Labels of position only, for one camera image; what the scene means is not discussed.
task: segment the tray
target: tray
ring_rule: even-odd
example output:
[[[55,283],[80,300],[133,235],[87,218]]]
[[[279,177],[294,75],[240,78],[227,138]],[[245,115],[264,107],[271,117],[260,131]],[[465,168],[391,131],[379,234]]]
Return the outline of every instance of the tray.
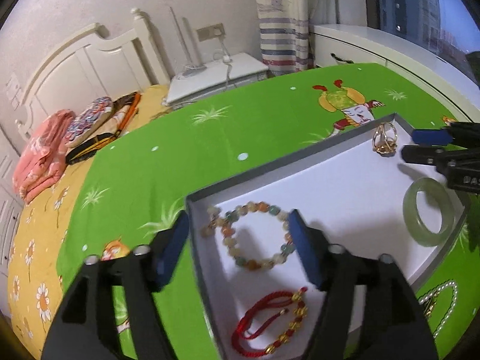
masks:
[[[382,157],[371,147],[374,130],[382,122],[392,122],[397,128],[399,149],[391,157]],[[324,294],[308,283],[296,253],[268,271],[238,268],[227,255],[219,230],[209,238],[200,235],[200,229],[209,221],[207,207],[217,205],[224,214],[248,201],[265,201],[285,211],[298,209],[309,226],[324,231],[331,243],[344,245],[353,254],[368,258],[377,258],[382,253],[393,255],[414,291],[418,291],[452,247],[469,200],[465,194],[448,190],[455,209],[455,226],[445,244],[423,247],[410,236],[402,214],[407,188],[420,177],[431,177],[445,184],[434,167],[403,163],[400,149],[412,144],[412,130],[398,114],[387,115],[187,196],[190,240],[205,319],[222,358],[243,359],[231,347],[230,337],[239,319],[255,302],[273,291],[296,291],[307,286],[304,299],[309,315],[301,330],[272,358],[287,360],[301,356]],[[439,230],[441,216],[435,202],[427,201],[423,193],[418,194],[417,201],[427,227]],[[246,258],[271,257],[280,252],[284,243],[281,222],[269,214],[249,213],[234,228],[238,247]],[[363,295],[358,287],[351,332],[357,331],[362,323]],[[273,314],[272,310],[259,313],[250,331],[255,331]],[[292,318],[291,313],[280,317],[260,337],[242,344],[264,349],[285,331]]]

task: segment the pink blanket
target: pink blanket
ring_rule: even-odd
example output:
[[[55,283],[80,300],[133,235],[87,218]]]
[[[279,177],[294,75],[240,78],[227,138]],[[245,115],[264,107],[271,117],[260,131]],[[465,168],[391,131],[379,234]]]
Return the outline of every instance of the pink blanket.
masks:
[[[28,204],[55,184],[66,168],[62,141],[75,114],[63,109],[49,116],[30,138],[13,173],[13,189]]]

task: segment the orange flower center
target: orange flower center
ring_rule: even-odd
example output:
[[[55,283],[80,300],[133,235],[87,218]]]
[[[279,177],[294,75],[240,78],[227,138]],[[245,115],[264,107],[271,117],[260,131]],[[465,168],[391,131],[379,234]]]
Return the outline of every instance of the orange flower center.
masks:
[[[47,305],[47,300],[45,298],[45,294],[40,295],[40,309],[42,311],[47,311],[47,308],[49,308],[49,305]]]

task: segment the white nightstand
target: white nightstand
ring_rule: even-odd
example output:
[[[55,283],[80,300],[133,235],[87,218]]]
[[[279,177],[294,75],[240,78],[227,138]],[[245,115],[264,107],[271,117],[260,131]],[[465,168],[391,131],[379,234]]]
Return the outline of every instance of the white nightstand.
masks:
[[[232,55],[232,69],[228,89],[266,79],[268,66],[241,52]],[[186,78],[174,78],[170,83],[166,103],[194,102],[225,90],[227,65],[222,61],[210,62],[207,69]]]

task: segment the curtain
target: curtain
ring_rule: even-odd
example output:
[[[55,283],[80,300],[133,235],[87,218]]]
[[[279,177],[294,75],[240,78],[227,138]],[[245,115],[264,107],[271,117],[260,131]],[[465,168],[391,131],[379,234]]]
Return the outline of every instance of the curtain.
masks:
[[[308,0],[256,0],[263,63],[274,75],[311,67]]]

